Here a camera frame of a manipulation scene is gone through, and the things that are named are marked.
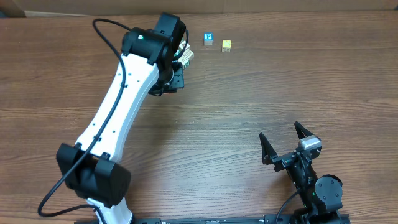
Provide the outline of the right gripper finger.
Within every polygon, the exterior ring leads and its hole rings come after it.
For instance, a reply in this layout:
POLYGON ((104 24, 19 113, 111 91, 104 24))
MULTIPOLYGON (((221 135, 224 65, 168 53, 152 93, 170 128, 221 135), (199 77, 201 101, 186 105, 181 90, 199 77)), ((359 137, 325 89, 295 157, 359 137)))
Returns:
POLYGON ((302 126, 298 121, 294 123, 294 127, 299 139, 307 138, 312 136, 313 133, 307 130, 304 126, 302 126))
POLYGON ((278 157, 277 153, 263 133, 259 134, 259 139, 262 147, 262 163, 265 165, 273 164, 274 159, 278 157))

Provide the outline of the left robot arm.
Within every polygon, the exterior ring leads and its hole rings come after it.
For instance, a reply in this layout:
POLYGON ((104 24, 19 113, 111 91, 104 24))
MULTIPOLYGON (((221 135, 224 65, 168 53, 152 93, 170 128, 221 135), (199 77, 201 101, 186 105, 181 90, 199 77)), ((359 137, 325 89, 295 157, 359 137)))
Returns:
POLYGON ((131 173, 120 162, 133 121, 147 95, 162 96, 184 88, 179 60, 183 21, 162 13, 154 29, 133 27, 125 33, 114 80, 90 125, 75 144, 61 144, 56 160, 63 183, 93 209, 95 223, 134 223, 125 195, 131 173))

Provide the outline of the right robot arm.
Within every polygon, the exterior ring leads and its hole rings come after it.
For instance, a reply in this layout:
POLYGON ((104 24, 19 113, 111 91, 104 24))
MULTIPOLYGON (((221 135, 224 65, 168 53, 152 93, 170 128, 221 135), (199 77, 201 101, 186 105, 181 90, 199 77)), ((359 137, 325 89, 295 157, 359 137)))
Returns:
POLYGON ((349 223, 347 216, 342 217, 343 183, 335 175, 318 177, 312 167, 322 150, 322 140, 307 130, 298 121, 294 127, 299 139, 298 146, 292 152, 280 156, 271 146, 263 133, 259 134, 262 147, 262 163, 274 165, 274 171, 286 170, 296 191, 284 202, 275 216, 275 223, 285 221, 281 217, 287 204, 299 196, 303 208, 289 215, 287 223, 349 223))

